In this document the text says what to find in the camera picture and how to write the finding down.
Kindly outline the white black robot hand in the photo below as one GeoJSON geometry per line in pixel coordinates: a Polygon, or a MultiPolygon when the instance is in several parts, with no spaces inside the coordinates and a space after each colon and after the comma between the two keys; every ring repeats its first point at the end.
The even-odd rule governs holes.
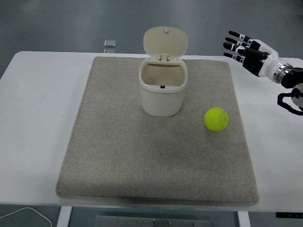
{"type": "Polygon", "coordinates": [[[234,31],[228,32],[223,47],[229,52],[223,55],[242,64],[243,68],[257,77],[267,77],[277,82],[283,70],[290,64],[279,58],[278,52],[258,39],[252,39],[234,31]]]}

